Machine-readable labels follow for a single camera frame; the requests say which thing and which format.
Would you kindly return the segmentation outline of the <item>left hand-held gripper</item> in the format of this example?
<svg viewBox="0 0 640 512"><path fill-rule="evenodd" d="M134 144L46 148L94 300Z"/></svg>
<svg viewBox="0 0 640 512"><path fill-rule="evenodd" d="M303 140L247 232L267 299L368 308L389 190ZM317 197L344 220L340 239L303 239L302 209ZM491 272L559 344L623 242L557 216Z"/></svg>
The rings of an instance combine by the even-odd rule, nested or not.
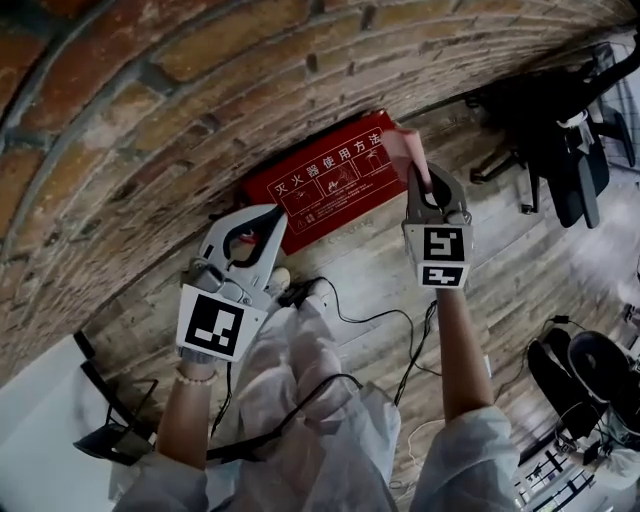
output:
<svg viewBox="0 0 640 512"><path fill-rule="evenodd" d="M287 223L276 204L248 206L213 223L181 288L176 346L183 359L242 359L271 307L266 285ZM230 242L250 233L257 236L250 254L231 260Z"/></svg>

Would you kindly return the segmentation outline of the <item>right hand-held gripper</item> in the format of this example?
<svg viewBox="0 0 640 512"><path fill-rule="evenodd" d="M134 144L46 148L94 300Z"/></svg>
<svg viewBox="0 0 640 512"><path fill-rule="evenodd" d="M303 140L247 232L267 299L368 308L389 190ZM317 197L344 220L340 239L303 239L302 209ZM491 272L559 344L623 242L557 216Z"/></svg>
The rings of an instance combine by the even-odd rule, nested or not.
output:
<svg viewBox="0 0 640 512"><path fill-rule="evenodd" d="M423 288L462 289L471 267L473 228L464 188L436 164L429 164L432 195L415 163L407 173L405 248L417 283Z"/></svg>

